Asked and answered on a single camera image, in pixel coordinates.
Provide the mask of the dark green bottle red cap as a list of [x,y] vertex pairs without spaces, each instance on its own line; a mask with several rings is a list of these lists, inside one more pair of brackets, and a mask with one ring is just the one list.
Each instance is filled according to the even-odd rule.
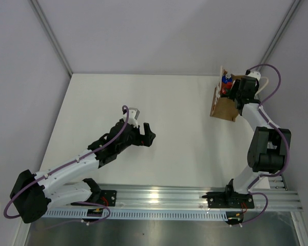
[[228,97],[232,87],[233,87],[233,83],[226,83],[226,84],[223,83],[222,88],[221,88],[221,92],[220,92],[220,96],[221,97]]

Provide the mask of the orange bottle blue cap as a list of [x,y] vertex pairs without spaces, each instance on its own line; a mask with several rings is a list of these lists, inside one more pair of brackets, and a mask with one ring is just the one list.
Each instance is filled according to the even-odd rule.
[[232,83],[233,79],[232,79],[232,75],[226,73],[225,75],[222,76],[222,83],[227,84],[227,83]]

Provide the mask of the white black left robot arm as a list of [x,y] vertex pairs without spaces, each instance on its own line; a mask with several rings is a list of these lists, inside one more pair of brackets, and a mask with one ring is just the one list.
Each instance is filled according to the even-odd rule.
[[144,123],[140,128],[120,119],[115,126],[73,160],[46,171],[21,172],[11,191],[10,198],[24,223],[40,219],[49,209],[71,204],[93,206],[102,201],[102,190],[92,178],[85,178],[74,185],[67,182],[95,171],[116,160],[130,146],[150,147],[156,134]]

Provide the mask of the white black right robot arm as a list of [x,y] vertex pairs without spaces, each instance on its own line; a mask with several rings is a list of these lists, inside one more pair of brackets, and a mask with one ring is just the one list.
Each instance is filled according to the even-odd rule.
[[208,165],[210,182],[225,186],[204,195],[210,208],[253,208],[252,188],[280,175],[288,164],[291,132],[275,125],[256,99],[259,80],[257,72],[223,76],[210,108],[203,90],[195,103],[177,89],[163,89],[147,114],[155,126],[156,163]]

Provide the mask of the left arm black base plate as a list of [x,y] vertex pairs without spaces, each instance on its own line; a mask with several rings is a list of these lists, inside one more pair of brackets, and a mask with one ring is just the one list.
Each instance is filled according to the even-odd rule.
[[116,190],[101,190],[100,192],[92,193],[86,202],[102,204],[106,207],[114,207],[116,205],[116,199]]

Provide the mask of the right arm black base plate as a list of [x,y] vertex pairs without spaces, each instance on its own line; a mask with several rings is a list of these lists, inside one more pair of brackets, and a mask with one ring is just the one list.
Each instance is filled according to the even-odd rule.
[[202,196],[206,199],[208,207],[212,209],[253,209],[254,200],[250,194],[236,192],[207,192]]

